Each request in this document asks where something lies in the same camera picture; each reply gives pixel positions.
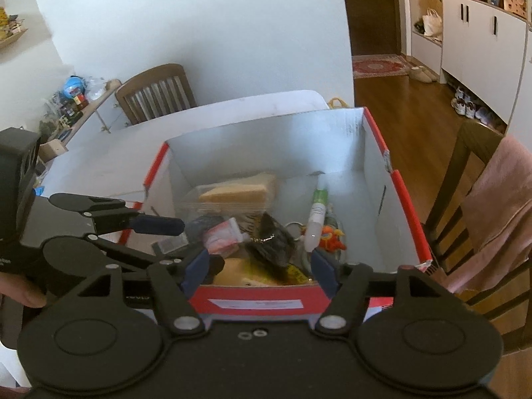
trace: doormat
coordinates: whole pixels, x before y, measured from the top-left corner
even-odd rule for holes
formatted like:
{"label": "doormat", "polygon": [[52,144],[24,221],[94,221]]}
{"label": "doormat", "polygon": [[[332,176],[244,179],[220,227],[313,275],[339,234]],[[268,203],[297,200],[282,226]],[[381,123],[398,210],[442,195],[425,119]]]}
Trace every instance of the doormat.
{"label": "doormat", "polygon": [[353,76],[375,78],[379,76],[404,76],[411,65],[400,55],[368,55],[353,57]]}

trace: white table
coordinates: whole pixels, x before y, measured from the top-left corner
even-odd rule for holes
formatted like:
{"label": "white table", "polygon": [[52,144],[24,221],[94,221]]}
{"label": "white table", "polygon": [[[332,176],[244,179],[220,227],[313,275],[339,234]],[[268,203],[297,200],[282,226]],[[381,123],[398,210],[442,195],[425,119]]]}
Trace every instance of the white table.
{"label": "white table", "polygon": [[102,133],[54,159],[43,196],[63,192],[143,201],[144,177],[164,141],[199,129],[327,108],[315,91],[289,91],[212,103]]}

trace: chair backrest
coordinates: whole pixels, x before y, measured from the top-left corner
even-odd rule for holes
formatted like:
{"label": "chair backrest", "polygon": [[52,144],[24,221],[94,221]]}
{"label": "chair backrest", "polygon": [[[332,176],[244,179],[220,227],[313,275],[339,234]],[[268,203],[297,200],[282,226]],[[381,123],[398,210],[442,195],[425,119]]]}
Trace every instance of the chair backrest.
{"label": "chair backrest", "polygon": [[[469,250],[465,255],[461,256],[458,261],[451,267],[447,268],[447,261],[453,254],[465,246],[466,241],[469,240],[469,232],[467,228],[459,232],[458,236],[449,243],[445,249],[441,249],[441,243],[446,237],[457,233],[457,225],[461,222],[462,209],[458,207],[447,223],[442,223],[442,218],[445,211],[451,203],[451,199],[457,190],[458,184],[462,175],[464,174],[467,160],[471,153],[476,155],[484,165],[487,165],[503,136],[489,127],[486,127],[474,120],[465,121],[458,132],[457,142],[454,146],[451,161],[445,173],[442,186],[436,197],[432,210],[429,213],[427,221],[424,225],[425,235],[429,242],[430,248],[433,252],[433,258],[436,263],[441,266],[447,273],[454,272],[458,267],[463,265],[473,255],[473,250]],[[442,227],[441,232],[437,232],[437,227]],[[518,266],[516,269],[508,273],[494,288],[480,292],[477,295],[469,298],[466,302],[470,306],[478,305],[489,297],[495,297],[494,294],[499,292],[502,288],[507,287],[510,282],[517,279],[526,271],[529,272],[530,282],[528,289],[520,289],[520,294],[517,297],[510,298],[508,301],[500,303],[497,301],[497,306],[484,313],[484,316],[489,320],[499,318],[503,314],[515,309],[526,301],[532,300],[532,265],[530,259]],[[514,329],[509,333],[503,335],[504,352],[505,354],[517,352],[518,350],[532,346],[532,304],[528,306],[525,325]]]}
{"label": "chair backrest", "polygon": [[132,124],[195,108],[185,70],[179,64],[164,64],[143,71],[115,93]]}

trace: bolt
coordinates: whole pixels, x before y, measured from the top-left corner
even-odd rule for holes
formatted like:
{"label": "bolt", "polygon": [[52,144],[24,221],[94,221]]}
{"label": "bolt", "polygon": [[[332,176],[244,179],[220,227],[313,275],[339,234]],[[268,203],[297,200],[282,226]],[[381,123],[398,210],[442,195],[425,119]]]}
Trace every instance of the bolt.
{"label": "bolt", "polygon": [[347,321],[338,315],[320,318],[320,325],[328,330],[339,330],[347,325]]}
{"label": "bolt", "polygon": [[194,330],[200,326],[200,320],[196,317],[179,317],[174,321],[174,327],[178,330]]}
{"label": "bolt", "polygon": [[242,340],[251,340],[253,339],[253,335],[250,332],[240,332],[238,338]]}
{"label": "bolt", "polygon": [[264,330],[262,328],[257,328],[256,330],[253,330],[253,335],[255,337],[264,337],[268,335],[268,330]]}

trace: white bottle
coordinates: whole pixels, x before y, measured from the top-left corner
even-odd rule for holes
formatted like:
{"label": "white bottle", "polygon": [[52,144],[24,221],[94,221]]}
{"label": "white bottle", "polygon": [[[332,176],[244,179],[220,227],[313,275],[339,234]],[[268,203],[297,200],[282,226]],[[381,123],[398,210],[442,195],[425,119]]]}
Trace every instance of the white bottle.
{"label": "white bottle", "polygon": [[318,176],[318,185],[312,198],[309,222],[305,231],[304,246],[310,253],[318,247],[321,239],[321,231],[324,228],[325,214],[327,212],[328,192],[325,183],[325,174]]}

